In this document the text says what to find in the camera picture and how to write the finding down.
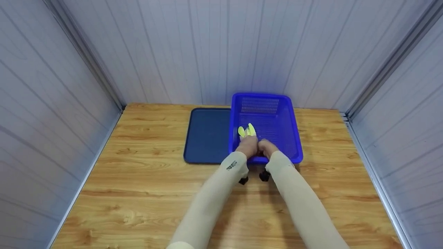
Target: dark blue tray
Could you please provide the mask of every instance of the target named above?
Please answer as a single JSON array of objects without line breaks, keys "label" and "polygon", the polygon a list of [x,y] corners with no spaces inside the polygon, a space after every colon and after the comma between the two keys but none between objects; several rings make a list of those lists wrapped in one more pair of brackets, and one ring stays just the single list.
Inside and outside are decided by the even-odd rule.
[{"label": "dark blue tray", "polygon": [[229,155],[230,112],[230,108],[191,111],[183,153],[185,162],[220,164]]}]

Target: printed logo on sleeve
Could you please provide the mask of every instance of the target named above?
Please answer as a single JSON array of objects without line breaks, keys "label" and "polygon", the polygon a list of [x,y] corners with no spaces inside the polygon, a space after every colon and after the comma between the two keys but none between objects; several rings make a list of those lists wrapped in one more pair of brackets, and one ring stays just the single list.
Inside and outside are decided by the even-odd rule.
[{"label": "printed logo on sleeve", "polygon": [[227,170],[230,170],[230,169],[232,169],[235,165],[237,165],[237,161],[233,161],[233,162],[231,163],[231,165],[229,165],[226,169],[227,169]]}]

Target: person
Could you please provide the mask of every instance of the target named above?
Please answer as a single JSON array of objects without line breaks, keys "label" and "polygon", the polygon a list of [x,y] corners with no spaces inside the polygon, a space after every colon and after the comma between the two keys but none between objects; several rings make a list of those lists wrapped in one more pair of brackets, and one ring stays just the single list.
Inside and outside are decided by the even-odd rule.
[{"label": "person", "polygon": [[248,175],[246,160],[257,152],[269,159],[269,172],[283,197],[296,229],[309,249],[345,249],[346,242],[334,227],[326,209],[289,158],[268,140],[243,138],[235,152],[196,194],[167,249],[204,249],[232,188]]}]

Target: black clamp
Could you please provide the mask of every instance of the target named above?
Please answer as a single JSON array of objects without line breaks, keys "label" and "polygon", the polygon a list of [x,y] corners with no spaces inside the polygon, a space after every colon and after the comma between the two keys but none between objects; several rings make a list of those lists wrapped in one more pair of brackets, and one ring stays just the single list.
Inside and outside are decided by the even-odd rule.
[{"label": "black clamp", "polygon": [[262,182],[267,182],[267,181],[269,181],[269,177],[271,176],[271,173],[264,170],[258,176],[260,177]]},{"label": "black clamp", "polygon": [[248,182],[249,178],[246,176],[245,178],[241,178],[240,181],[238,181],[238,183],[240,183],[241,185],[245,185]]}]

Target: white wall panel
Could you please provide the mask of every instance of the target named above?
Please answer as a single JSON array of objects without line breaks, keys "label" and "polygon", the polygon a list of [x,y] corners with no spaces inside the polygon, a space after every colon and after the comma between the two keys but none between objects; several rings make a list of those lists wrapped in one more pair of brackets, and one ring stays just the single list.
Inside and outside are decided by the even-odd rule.
[{"label": "white wall panel", "polygon": [[442,248],[443,19],[355,117],[353,128],[416,248]]},{"label": "white wall panel", "polygon": [[128,102],[347,110],[430,0],[64,0]]},{"label": "white wall panel", "polygon": [[44,248],[119,113],[42,1],[0,1],[0,248]]}]

